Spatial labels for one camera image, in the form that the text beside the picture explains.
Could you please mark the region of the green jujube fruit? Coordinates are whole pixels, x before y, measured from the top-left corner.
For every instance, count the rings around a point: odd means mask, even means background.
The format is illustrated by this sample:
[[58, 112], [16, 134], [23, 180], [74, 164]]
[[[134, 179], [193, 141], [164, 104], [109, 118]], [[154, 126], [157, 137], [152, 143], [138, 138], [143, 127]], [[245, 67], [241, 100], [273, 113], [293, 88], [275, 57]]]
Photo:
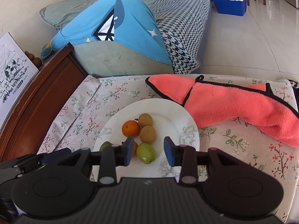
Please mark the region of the green jujube fruit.
[[105, 141], [104, 143], [101, 144], [99, 150], [102, 151], [105, 147], [107, 146], [111, 146], [112, 143], [110, 143], [109, 141]]
[[153, 147], [148, 143], [141, 143], [137, 147], [136, 154], [144, 164], [150, 164], [156, 159], [156, 153]]

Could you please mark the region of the orange tangerine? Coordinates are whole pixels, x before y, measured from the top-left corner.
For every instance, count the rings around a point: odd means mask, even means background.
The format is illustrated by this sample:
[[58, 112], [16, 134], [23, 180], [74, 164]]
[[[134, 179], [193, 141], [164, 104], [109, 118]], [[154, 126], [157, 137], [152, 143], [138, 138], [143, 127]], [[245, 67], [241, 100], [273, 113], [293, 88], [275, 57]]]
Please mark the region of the orange tangerine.
[[133, 156], [136, 156], [137, 148], [138, 148], [138, 143], [137, 143], [137, 142], [134, 142], [134, 147], [133, 147], [132, 157], [133, 157]]

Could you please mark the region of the brown longan fruit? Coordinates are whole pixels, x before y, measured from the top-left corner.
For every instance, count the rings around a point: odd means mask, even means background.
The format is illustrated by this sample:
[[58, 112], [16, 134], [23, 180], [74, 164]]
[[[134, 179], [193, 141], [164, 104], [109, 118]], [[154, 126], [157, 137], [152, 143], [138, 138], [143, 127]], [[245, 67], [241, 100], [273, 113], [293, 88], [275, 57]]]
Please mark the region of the brown longan fruit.
[[142, 143], [151, 144], [156, 139], [156, 131], [150, 125], [144, 126], [140, 131], [139, 137]]
[[152, 117], [147, 114], [147, 113], [143, 113], [139, 116], [138, 118], [138, 124], [141, 128], [145, 127], [145, 126], [152, 126], [153, 124], [153, 119]]

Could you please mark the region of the orange on plate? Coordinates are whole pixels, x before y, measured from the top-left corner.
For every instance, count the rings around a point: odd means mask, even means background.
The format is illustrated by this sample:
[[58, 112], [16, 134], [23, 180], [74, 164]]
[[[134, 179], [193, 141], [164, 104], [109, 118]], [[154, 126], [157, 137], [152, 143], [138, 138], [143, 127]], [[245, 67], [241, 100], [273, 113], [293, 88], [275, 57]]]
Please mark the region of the orange on plate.
[[121, 131], [125, 137], [137, 137], [140, 133], [140, 126], [135, 120], [128, 120], [122, 125]]

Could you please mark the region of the white floral plate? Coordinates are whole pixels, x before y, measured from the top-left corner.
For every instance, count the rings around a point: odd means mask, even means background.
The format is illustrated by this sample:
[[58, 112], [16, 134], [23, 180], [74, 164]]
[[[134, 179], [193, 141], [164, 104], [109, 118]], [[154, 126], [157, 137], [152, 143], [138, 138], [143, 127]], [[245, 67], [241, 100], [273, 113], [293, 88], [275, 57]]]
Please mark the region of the white floral plate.
[[116, 168], [117, 178], [179, 178], [180, 167], [168, 164], [164, 153], [164, 138], [169, 136], [175, 145], [189, 145], [197, 151], [200, 149], [200, 138], [197, 126], [191, 115], [179, 104], [165, 99], [146, 99], [132, 103], [114, 115], [101, 130], [93, 151], [109, 141], [120, 145], [126, 140], [122, 134], [122, 125], [128, 120], [137, 119], [147, 113], [153, 118], [156, 140], [152, 143], [156, 158], [150, 164], [144, 164], [137, 156], [132, 157], [127, 167]]

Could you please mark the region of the floral tablecloth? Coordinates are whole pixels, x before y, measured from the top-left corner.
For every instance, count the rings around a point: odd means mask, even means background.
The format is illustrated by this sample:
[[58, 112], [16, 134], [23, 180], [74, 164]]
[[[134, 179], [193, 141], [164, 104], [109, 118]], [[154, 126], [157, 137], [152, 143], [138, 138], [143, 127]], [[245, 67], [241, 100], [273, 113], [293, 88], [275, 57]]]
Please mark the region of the floral tablecloth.
[[[104, 136], [110, 135], [107, 122], [117, 112], [137, 101], [157, 97], [145, 79], [144, 75], [86, 77], [56, 116], [39, 152], [62, 148], [76, 151], [101, 143]], [[201, 127], [197, 134], [201, 151], [217, 147], [279, 180], [284, 197], [277, 216], [283, 221], [290, 219], [298, 185], [298, 149], [268, 137], [239, 118]]]

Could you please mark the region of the dark wooden headboard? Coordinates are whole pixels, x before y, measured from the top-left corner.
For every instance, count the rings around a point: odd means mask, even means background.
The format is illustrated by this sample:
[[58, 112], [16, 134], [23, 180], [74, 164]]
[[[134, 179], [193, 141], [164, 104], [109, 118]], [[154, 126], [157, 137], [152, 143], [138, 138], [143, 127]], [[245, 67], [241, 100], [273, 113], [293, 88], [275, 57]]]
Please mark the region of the dark wooden headboard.
[[87, 77], [66, 45], [45, 60], [1, 130], [1, 161], [38, 152], [52, 122]]

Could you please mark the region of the pink towel black trim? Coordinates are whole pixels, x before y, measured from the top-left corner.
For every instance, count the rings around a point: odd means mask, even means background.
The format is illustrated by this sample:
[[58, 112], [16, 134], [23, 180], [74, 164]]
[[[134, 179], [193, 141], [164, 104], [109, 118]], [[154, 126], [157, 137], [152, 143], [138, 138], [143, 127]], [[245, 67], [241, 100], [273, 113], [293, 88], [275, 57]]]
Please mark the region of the pink towel black trim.
[[232, 118], [256, 126], [269, 137], [298, 147], [298, 112], [273, 94], [269, 83], [239, 86], [173, 74], [148, 77], [146, 84], [164, 99], [178, 103], [198, 127]]

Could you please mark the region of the green sofa cushion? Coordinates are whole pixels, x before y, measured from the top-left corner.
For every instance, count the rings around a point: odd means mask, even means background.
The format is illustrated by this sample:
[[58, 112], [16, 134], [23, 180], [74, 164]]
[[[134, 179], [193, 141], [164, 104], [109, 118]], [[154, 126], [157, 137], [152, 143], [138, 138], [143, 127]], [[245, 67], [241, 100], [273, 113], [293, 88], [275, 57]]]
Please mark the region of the green sofa cushion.
[[[80, 12], [98, 0], [64, 0], [42, 8], [41, 19], [49, 26], [59, 30], [71, 22]], [[157, 0], [143, 0], [151, 5]], [[95, 77], [121, 75], [171, 73], [171, 64], [151, 59], [140, 52], [111, 41], [90, 42], [74, 45], [74, 57], [86, 70]]]

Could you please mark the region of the white milk carton box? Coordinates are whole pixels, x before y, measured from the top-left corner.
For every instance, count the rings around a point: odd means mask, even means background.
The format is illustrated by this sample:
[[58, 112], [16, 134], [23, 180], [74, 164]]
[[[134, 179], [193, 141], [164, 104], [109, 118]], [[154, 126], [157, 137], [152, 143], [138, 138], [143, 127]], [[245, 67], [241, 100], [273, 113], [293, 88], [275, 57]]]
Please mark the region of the white milk carton box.
[[9, 33], [1, 37], [0, 50], [0, 123], [3, 127], [16, 101], [38, 69]]

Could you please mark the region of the blue printed pillow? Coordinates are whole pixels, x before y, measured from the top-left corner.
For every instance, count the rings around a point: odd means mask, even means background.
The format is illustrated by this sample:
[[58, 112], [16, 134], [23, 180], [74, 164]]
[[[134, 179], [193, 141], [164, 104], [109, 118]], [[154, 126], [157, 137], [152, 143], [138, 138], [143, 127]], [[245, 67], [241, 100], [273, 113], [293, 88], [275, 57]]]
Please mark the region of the blue printed pillow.
[[46, 44], [41, 58], [68, 43], [111, 41], [157, 62], [172, 65], [156, 19], [143, 0], [98, 0], [79, 13]]

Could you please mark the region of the houndstooth sofa cover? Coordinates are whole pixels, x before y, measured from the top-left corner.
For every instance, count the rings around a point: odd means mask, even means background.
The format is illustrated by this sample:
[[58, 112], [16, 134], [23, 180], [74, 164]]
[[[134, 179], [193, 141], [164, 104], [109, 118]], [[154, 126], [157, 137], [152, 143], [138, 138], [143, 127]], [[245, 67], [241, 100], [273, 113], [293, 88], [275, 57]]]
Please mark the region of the houndstooth sofa cover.
[[210, 27], [211, 0], [157, 0], [150, 9], [176, 74], [199, 73]]

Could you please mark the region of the blue plastic bin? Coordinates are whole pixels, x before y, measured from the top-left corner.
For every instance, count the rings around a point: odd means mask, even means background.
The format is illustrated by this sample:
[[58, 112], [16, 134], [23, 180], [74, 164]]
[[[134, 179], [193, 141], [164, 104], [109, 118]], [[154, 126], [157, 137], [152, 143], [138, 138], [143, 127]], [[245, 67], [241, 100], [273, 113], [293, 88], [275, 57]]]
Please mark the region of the blue plastic bin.
[[247, 11], [247, 0], [212, 0], [219, 14], [243, 16]]

